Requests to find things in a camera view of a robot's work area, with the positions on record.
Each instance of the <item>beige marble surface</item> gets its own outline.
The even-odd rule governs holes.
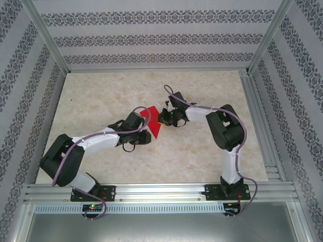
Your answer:
[[[161,111],[168,98],[163,84],[180,91],[189,102],[231,104],[248,130],[242,173],[268,181],[237,71],[68,74],[47,148],[60,134],[76,137],[98,132],[140,105],[155,105]],[[132,153],[121,146],[101,150],[85,157],[80,169],[101,183],[219,182],[222,160],[209,127],[189,122],[182,128],[161,127],[157,140],[153,137]],[[40,170],[36,183],[51,183],[51,179]]]

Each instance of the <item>black mounting plate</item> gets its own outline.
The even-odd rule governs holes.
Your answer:
[[[250,200],[250,190],[247,184],[242,184],[241,187],[234,192],[230,193],[228,197],[221,191],[220,184],[208,184],[205,185],[205,195],[207,201],[219,201],[219,200],[238,200],[238,194],[241,196],[241,200]]]
[[[97,197],[106,202],[114,202],[115,196],[116,186],[100,186]],[[98,200],[72,189],[71,202],[98,202]]]

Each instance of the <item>red card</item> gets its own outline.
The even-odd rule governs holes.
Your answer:
[[[158,136],[158,133],[160,130],[160,124],[157,123],[157,117],[159,115],[159,112],[155,106],[149,107],[148,109],[151,114],[151,119],[150,119],[150,122],[148,123],[148,127],[149,127],[150,131],[152,132],[152,134],[157,139],[157,136]],[[140,115],[145,118],[149,117],[147,110],[141,111]]]

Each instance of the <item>enclosure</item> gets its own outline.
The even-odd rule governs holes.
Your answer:
[[[323,241],[322,0],[0,5],[0,241]],[[188,101],[237,107],[256,200],[227,220],[223,203],[202,194],[221,174],[207,128],[162,127],[134,156],[114,149],[84,162],[116,186],[102,223],[85,221],[71,188],[51,187],[39,171],[46,146],[136,105],[160,111],[163,84]]]

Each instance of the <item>patterned wallpaper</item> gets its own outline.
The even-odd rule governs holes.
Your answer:
[[[245,68],[280,2],[34,1],[71,70]]]
[[[253,73],[314,241],[323,241],[322,20],[322,1],[294,1]]]
[[[0,241],[35,182],[65,77],[18,0],[0,2]]]

